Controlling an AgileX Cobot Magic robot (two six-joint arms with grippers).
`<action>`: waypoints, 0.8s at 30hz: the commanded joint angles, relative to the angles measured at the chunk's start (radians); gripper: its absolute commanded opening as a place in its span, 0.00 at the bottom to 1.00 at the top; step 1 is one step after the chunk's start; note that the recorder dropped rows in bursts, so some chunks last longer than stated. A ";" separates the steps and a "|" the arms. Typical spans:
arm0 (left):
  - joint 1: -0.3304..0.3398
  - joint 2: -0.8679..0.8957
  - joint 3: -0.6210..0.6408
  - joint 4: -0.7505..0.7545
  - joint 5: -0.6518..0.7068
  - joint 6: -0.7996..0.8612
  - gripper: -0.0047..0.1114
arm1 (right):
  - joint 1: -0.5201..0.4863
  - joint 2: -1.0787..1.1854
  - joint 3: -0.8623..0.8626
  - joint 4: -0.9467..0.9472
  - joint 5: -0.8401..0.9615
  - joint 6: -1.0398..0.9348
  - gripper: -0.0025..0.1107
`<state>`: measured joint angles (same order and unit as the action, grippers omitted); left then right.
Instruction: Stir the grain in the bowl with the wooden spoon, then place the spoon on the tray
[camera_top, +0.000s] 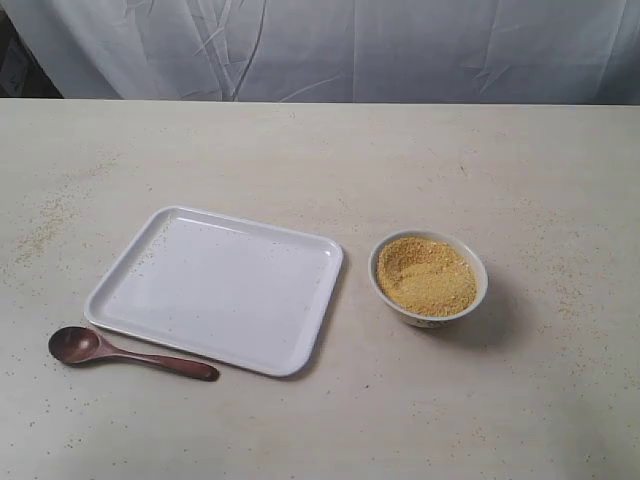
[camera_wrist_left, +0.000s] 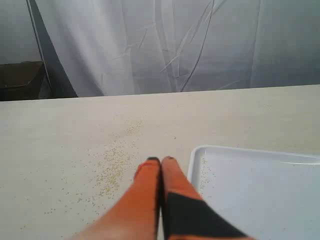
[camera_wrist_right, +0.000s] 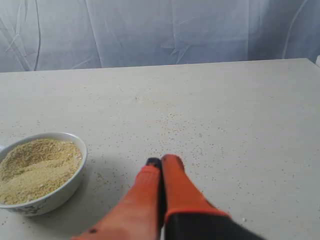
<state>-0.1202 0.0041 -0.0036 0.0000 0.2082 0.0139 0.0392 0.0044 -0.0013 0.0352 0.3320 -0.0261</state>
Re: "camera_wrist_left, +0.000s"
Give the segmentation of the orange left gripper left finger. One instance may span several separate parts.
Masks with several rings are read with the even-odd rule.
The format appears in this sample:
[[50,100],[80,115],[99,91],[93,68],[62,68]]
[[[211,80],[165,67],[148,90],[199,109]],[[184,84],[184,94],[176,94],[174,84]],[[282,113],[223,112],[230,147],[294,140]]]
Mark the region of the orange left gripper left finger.
[[133,183],[98,220],[72,240],[155,240],[158,236],[161,164],[149,157],[140,164]]

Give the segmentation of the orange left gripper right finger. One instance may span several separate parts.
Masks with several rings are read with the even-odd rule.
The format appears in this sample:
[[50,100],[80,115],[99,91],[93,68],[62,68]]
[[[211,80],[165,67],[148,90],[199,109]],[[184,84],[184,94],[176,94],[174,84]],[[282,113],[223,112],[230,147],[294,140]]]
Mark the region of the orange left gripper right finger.
[[251,240],[217,214],[195,190],[177,160],[162,160],[162,225],[166,240]]

